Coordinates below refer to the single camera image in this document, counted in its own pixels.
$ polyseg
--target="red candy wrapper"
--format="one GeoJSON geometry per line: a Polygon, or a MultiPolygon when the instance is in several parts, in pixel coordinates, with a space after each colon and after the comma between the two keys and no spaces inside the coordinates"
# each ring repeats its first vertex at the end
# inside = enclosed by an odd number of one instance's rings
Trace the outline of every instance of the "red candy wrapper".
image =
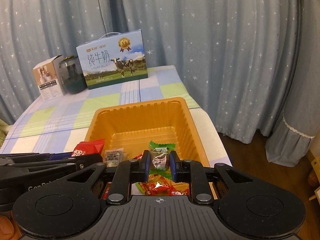
{"type": "Polygon", "coordinates": [[[140,182],[139,185],[145,191],[145,195],[147,196],[163,193],[170,188],[170,185],[166,179],[157,174],[150,174],[149,181],[145,183],[140,182]]]}
{"type": "Polygon", "coordinates": [[[184,191],[176,190],[174,186],[171,186],[168,190],[169,196],[180,196],[180,195],[189,195],[189,189],[187,188],[184,191]]]}
{"type": "Polygon", "coordinates": [[[135,157],[134,157],[134,160],[140,161],[141,158],[142,158],[142,155],[143,155],[143,153],[139,154],[138,156],[135,156],[135,157]]]}
{"type": "Polygon", "coordinates": [[[100,153],[104,147],[105,139],[100,139],[92,142],[80,142],[73,150],[72,156],[87,155],[100,153]]]}
{"type": "Polygon", "coordinates": [[[111,186],[111,182],[108,182],[108,184],[106,186],[106,191],[104,192],[102,199],[106,199],[107,198],[110,186],[111,186]]]}

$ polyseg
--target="small snack packet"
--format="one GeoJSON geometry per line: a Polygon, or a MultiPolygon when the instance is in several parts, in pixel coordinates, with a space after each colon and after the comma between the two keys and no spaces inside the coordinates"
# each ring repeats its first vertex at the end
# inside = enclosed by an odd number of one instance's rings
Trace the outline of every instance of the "small snack packet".
{"type": "Polygon", "coordinates": [[[150,174],[148,182],[139,182],[141,192],[146,196],[158,195],[167,195],[167,190],[170,188],[167,180],[158,174],[150,174]]]}
{"type": "Polygon", "coordinates": [[[170,144],[158,144],[150,141],[149,151],[151,153],[151,159],[153,167],[152,169],[157,171],[167,171],[170,169],[168,154],[174,150],[174,143],[170,144]]]}
{"type": "Polygon", "coordinates": [[[187,188],[184,191],[180,191],[174,188],[174,186],[171,185],[170,189],[168,190],[169,196],[179,196],[179,195],[189,195],[189,188],[187,188]]]}
{"type": "Polygon", "coordinates": [[[106,186],[106,189],[105,189],[105,192],[104,192],[104,194],[103,194],[102,199],[106,199],[106,198],[107,198],[107,195],[108,195],[110,186],[111,186],[111,182],[108,182],[108,183],[107,183],[107,186],[106,186]]]}
{"type": "Polygon", "coordinates": [[[100,139],[92,142],[80,142],[77,144],[71,156],[87,155],[93,153],[101,154],[105,139],[100,139]]]}
{"type": "Polygon", "coordinates": [[[115,150],[105,150],[104,163],[107,167],[116,167],[124,159],[123,148],[115,150]]]}
{"type": "Polygon", "coordinates": [[[153,179],[153,181],[149,184],[149,190],[151,190],[152,195],[156,195],[156,194],[159,194],[160,192],[164,192],[169,188],[170,188],[169,183],[162,176],[159,176],[157,179],[153,179]]]}
{"type": "Polygon", "coordinates": [[[140,161],[142,158],[142,155],[143,155],[143,153],[139,154],[138,156],[135,156],[133,159],[140,161]]]}

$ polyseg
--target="cardboard box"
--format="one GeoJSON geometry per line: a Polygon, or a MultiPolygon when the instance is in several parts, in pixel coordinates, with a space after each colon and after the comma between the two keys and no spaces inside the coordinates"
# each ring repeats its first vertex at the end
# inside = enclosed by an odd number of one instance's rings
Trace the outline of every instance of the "cardboard box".
{"type": "Polygon", "coordinates": [[[82,44],[77,52],[89,89],[148,77],[141,30],[82,44]]]}
{"type": "Polygon", "coordinates": [[[39,63],[32,70],[44,101],[62,97],[65,94],[59,72],[59,63],[62,60],[62,55],[55,56],[39,63]]]}

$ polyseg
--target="cow picture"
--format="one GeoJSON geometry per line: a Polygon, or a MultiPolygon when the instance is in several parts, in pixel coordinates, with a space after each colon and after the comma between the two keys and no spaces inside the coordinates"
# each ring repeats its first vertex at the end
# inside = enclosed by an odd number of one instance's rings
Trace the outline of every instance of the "cow picture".
{"type": "Polygon", "coordinates": [[[135,72],[133,59],[120,60],[120,58],[113,58],[111,61],[116,65],[117,70],[121,73],[121,77],[124,77],[124,72],[127,70],[130,70],[131,76],[135,72]]]}

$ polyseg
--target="metal screw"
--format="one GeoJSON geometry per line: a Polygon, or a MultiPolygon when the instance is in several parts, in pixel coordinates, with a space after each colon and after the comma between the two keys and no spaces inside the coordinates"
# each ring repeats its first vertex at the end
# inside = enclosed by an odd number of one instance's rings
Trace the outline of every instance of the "metal screw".
{"type": "Polygon", "coordinates": [[[117,201],[123,200],[124,196],[119,193],[114,193],[114,194],[111,194],[108,198],[111,201],[117,202],[117,201]]]}
{"type": "Polygon", "coordinates": [[[199,201],[205,202],[205,201],[209,201],[211,199],[211,196],[206,193],[201,193],[196,196],[196,199],[199,201]]]}

